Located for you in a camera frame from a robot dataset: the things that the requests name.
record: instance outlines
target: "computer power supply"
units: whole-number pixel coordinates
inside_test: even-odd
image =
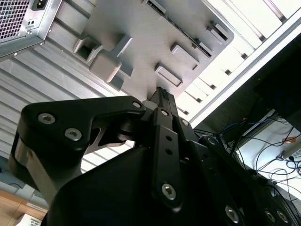
[[[62,0],[0,0],[0,61],[43,45]]]

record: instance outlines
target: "silver metal plate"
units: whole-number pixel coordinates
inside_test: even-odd
[[[213,55],[208,59],[171,22],[158,14],[142,0],[98,1],[84,29],[104,48],[111,51],[124,34],[133,38],[131,44],[119,57],[122,63],[133,67],[130,78],[124,78],[122,89],[130,95],[145,100],[151,97],[157,86],[179,96],[201,74],[201,72],[233,40],[233,33],[200,0],[158,0],[166,8],[166,15],[193,39],[200,39]],[[212,21],[220,24],[229,34],[228,40],[219,44],[207,31]],[[171,52],[172,46],[179,44],[191,57],[200,62],[195,70],[183,63]],[[183,82],[175,86],[156,75],[160,64]]]

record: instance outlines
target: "gray plastic part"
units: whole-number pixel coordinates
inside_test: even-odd
[[[73,48],[73,53],[84,59],[86,63],[92,61],[103,46],[88,35],[78,39]]]
[[[101,78],[104,82],[110,82],[119,71],[122,63],[107,50],[100,50],[90,65],[90,72]]]
[[[195,70],[199,66],[199,61],[196,60],[192,55],[190,55],[186,50],[184,50],[180,45],[175,43],[171,48],[171,53],[177,57],[179,60],[184,62],[186,65],[191,65],[192,70]]]

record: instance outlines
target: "hole in bracket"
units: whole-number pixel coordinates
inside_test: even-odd
[[[170,149],[165,150],[168,155],[173,155],[173,152]]]
[[[170,136],[166,136],[166,139],[172,141],[172,138]]]
[[[212,168],[209,168],[209,172],[210,172],[210,173],[212,173],[213,175],[215,175],[215,176],[216,176],[216,172],[215,172],[215,170],[214,170],[214,169],[212,169]]]

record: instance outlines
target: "power socket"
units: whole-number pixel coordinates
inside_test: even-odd
[[[35,0],[32,4],[32,11],[44,10],[48,0]]]
[[[301,149],[299,149],[298,151],[293,153],[291,156],[294,157],[294,159],[299,158],[299,159],[297,159],[297,161],[300,161],[301,160],[300,159],[301,158]]]

